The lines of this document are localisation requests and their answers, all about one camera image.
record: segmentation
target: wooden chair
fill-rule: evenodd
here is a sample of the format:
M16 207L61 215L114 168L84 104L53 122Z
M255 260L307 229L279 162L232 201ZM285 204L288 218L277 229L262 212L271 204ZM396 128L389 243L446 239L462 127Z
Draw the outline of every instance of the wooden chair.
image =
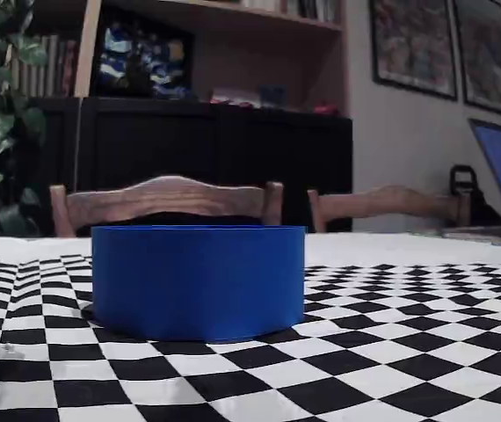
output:
M76 237L76 230L81 227L163 212L240 215L279 225L283 185L271 182L266 189L225 187L180 176L162 176L116 191L67 195L64 186L51 186L50 193L56 235Z
M385 186L367 193L319 195L309 191L313 225L327 231L327 222L337 218L367 218L403 214L436 218L469 225L469 198L426 195L404 186Z

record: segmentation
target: black bag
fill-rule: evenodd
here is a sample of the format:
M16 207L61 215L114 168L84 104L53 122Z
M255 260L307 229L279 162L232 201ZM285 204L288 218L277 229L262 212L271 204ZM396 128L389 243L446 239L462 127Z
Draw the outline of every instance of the black bag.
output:
M450 170L450 193L469 195L471 199L470 225L473 227L501 226L501 215L487 203L479 188L475 170L469 165L457 164Z

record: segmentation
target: painting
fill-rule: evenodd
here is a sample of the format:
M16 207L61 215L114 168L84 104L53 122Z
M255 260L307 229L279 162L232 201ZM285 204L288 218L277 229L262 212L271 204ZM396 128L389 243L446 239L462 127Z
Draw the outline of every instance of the painting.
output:
M374 81L457 99L447 0L370 0Z
M501 4L455 0L467 104L501 113Z

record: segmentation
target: blue container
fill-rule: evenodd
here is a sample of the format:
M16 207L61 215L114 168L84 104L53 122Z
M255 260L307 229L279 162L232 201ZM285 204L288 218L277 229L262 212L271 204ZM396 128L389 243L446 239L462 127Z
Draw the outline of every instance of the blue container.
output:
M137 338L231 341L303 319L305 229L92 230L94 317Z

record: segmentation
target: checkered cloth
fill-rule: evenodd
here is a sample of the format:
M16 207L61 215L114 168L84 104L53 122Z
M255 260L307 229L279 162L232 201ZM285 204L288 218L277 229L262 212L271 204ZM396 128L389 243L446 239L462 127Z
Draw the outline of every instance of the checkered cloth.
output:
M89 257L0 262L0 421L501 421L501 266L306 274L303 324L206 345L87 321Z

